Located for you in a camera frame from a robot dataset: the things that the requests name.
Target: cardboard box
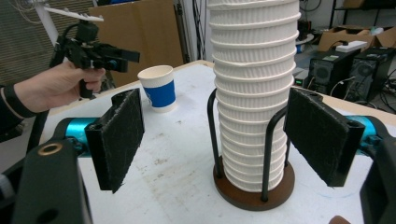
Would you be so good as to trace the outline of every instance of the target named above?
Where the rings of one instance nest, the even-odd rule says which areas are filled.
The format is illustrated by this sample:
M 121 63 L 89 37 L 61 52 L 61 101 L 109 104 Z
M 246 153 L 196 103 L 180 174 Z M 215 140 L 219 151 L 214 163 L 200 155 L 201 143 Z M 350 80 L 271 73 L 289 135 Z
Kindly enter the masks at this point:
M 343 3 L 343 7 L 346 8 L 358 8 L 361 7 L 364 3 L 364 0 L 345 0 Z
M 345 40 L 351 42 L 354 40 L 367 42 L 366 48 L 377 47 L 396 47 L 396 27 L 385 28 L 384 32 L 379 35 L 371 35 L 370 27 L 359 26 L 338 26 L 324 32 L 318 44 L 318 51 L 327 51 L 331 47 L 338 46 L 338 41 Z
M 140 63 L 129 63 L 128 73 L 111 71 L 116 87 L 137 81 L 137 74 L 145 68 L 183 64 L 173 0 L 90 7 L 89 12 L 105 20 L 95 23 L 100 42 L 140 52 Z

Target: electronic equipment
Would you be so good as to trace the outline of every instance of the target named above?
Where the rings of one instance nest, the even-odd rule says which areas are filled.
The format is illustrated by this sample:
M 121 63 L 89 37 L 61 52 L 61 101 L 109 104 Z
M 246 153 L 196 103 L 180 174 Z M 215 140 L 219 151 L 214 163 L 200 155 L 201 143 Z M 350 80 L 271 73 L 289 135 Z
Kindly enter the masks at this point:
M 304 70 L 294 78 L 294 86 L 306 89 L 308 87 L 308 70 Z
M 383 88 L 396 49 L 371 47 L 353 59 L 346 100 L 371 101 Z
M 329 49 L 312 58 L 309 64 L 308 79 L 310 85 L 308 85 L 308 89 L 337 98 L 344 98 L 347 85 L 337 85 L 337 83 L 348 78 L 353 58 L 359 52 L 359 49 L 350 52 Z

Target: round wooden base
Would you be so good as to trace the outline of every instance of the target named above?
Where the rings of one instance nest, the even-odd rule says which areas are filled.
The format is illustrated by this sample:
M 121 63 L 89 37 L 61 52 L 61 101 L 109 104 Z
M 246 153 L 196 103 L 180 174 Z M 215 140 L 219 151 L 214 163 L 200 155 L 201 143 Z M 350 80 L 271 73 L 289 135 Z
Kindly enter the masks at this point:
M 284 203 L 294 188 L 294 170 L 288 162 L 285 167 L 283 179 L 276 186 L 276 188 L 268 191 L 268 201 L 262 201 L 262 193 L 251 193 L 243 191 L 234 186 L 224 174 L 224 167 L 222 165 L 222 157 L 219 158 L 221 164 L 222 178 L 216 176 L 216 170 L 213 169 L 213 178 L 215 179 L 216 188 L 220 195 L 229 203 L 236 207 L 249 211 L 266 211 L 280 206 Z

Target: shelf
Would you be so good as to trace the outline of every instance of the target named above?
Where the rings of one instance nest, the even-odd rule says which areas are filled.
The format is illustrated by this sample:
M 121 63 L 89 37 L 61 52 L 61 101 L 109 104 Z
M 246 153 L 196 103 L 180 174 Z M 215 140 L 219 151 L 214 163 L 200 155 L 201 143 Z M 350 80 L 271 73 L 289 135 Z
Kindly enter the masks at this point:
M 330 24 L 329 24 L 329 30 L 332 29 L 332 21 L 334 19 L 334 11 L 339 11 L 339 10 L 344 10 L 344 18 L 343 18 L 343 25 L 346 24 L 347 22 L 347 13 L 349 10 L 376 10 L 376 15 L 375 15 L 375 21 L 374 21 L 374 26 L 376 26 L 376 21 L 378 19 L 378 14 L 381 9 L 395 9 L 395 7 L 336 7 L 337 6 L 337 0 L 332 0 L 332 15 L 330 17 Z

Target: paper cup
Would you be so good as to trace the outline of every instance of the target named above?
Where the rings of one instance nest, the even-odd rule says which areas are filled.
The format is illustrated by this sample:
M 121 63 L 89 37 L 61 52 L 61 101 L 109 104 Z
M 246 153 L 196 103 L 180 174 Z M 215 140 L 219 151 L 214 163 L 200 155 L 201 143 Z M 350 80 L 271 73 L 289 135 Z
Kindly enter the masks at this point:
M 158 65 L 137 74 L 155 112 L 165 113 L 176 107 L 173 67 Z

